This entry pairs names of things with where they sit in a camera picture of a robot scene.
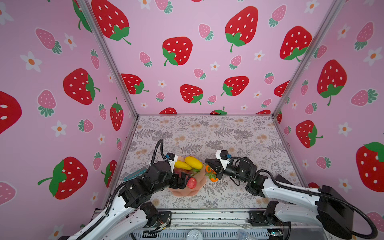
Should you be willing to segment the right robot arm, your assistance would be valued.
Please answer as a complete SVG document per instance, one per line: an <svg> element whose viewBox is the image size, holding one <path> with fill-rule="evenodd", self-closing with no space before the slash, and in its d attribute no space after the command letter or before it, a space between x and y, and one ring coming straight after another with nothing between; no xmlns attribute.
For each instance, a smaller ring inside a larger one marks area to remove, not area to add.
<svg viewBox="0 0 384 240"><path fill-rule="evenodd" d="M330 236L350 240L353 236L372 240L378 236L374 222L363 211L344 200L333 188L308 189L285 184L276 180L271 172L260 169L247 158L206 159L206 164L220 180L229 177L235 185L245 183L245 190L253 196L276 199L307 210L298 214L296 222L311 219L312 225L319 225ZM370 226L371 233L354 232L354 215L360 215Z"/></svg>

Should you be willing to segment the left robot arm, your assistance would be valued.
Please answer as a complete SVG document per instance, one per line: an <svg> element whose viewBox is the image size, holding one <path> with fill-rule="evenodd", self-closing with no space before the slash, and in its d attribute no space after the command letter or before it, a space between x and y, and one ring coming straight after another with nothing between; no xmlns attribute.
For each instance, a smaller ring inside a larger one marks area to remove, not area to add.
<svg viewBox="0 0 384 240"><path fill-rule="evenodd" d="M71 240L121 240L139 228L154 226L159 212L150 199L167 188L185 189L191 176L174 173L177 156L164 154L160 139L147 170L140 176L121 183L113 192L107 207L70 236Z"/></svg>

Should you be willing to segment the yellow fake fruit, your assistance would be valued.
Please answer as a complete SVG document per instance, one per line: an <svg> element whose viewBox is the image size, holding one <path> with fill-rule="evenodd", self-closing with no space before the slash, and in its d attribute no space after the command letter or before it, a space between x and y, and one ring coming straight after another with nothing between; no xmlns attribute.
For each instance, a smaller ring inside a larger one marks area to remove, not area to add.
<svg viewBox="0 0 384 240"><path fill-rule="evenodd" d="M192 167L193 169L201 170L204 167L204 164L195 157L186 157L185 163Z"/></svg>
<svg viewBox="0 0 384 240"><path fill-rule="evenodd" d="M185 163L185 162L183 162L183 161L177 161L177 162L175 162L175 168L177 168L177 169L183 169L183 170L187 170L187 171L190 171L190 170L193 169L191 166L189 166L187 163Z"/></svg>

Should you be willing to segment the pink scalloped fruit bowl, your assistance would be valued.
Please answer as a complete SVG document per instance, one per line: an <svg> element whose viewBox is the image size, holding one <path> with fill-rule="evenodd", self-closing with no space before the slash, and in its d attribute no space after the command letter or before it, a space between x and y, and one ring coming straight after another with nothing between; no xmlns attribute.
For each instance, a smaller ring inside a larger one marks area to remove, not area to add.
<svg viewBox="0 0 384 240"><path fill-rule="evenodd" d="M207 182L205 164L203 164L203 167L200 170L193 167L191 167L190 170L179 169L175 167L174 173L176 173L179 177L181 177L183 173L185 173L185 177L188 180L187 185L184 189L169 188L171 193L176 197L196 196Z"/></svg>

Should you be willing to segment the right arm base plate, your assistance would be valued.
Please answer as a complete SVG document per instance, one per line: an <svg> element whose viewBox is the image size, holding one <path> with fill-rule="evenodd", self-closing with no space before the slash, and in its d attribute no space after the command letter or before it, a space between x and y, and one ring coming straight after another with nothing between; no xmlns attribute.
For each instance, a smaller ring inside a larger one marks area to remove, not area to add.
<svg viewBox="0 0 384 240"><path fill-rule="evenodd" d="M265 215L264 211L249 211L247 223L252 227L288 227L288 222L282 222L275 215Z"/></svg>

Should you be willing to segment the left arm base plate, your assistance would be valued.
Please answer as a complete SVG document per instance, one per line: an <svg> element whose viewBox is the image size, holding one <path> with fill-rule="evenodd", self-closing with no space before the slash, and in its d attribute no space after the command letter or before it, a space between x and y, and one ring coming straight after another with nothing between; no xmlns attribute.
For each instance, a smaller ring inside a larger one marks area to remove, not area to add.
<svg viewBox="0 0 384 240"><path fill-rule="evenodd" d="M172 212L160 211L157 214L149 214L145 228L168 228L171 226Z"/></svg>

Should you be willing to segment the small red apple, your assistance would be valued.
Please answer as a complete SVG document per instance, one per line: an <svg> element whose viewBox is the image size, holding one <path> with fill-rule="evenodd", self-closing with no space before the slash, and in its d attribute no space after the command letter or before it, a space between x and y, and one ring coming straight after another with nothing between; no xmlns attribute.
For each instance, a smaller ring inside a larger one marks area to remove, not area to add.
<svg viewBox="0 0 384 240"><path fill-rule="evenodd" d="M187 183L187 187L189 189L194 189L197 186L197 180L195 178L190 177Z"/></svg>

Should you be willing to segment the pink dragon fruit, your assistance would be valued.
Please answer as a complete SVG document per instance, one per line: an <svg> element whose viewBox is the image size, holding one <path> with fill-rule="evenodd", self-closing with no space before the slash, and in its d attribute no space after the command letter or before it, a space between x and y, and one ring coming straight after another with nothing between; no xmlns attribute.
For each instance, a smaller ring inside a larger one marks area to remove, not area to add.
<svg viewBox="0 0 384 240"><path fill-rule="evenodd" d="M174 168L174 173L178 174L180 177L182 176L182 173L185 173L187 176L193 177L199 172L200 170L197 170L197 169L185 170L185 169Z"/></svg>

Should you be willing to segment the orange tangerines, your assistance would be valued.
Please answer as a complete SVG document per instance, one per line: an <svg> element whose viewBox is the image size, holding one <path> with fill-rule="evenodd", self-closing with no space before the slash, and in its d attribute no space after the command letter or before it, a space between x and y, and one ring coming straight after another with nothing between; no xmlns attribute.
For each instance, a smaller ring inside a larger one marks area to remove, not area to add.
<svg viewBox="0 0 384 240"><path fill-rule="evenodd" d="M217 173L210 167L210 166L206 166L206 174L205 176L207 176L209 178L209 180L213 183L217 182L219 179L217 178Z"/></svg>

